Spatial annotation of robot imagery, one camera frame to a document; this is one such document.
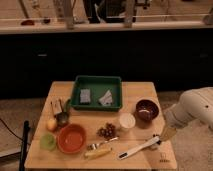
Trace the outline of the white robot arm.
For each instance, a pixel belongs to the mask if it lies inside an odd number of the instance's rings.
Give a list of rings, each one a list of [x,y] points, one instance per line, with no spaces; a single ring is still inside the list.
[[[213,130],[213,87],[184,91],[179,101],[165,110],[164,118],[161,141],[171,139],[178,129],[186,127],[195,119],[204,122]]]

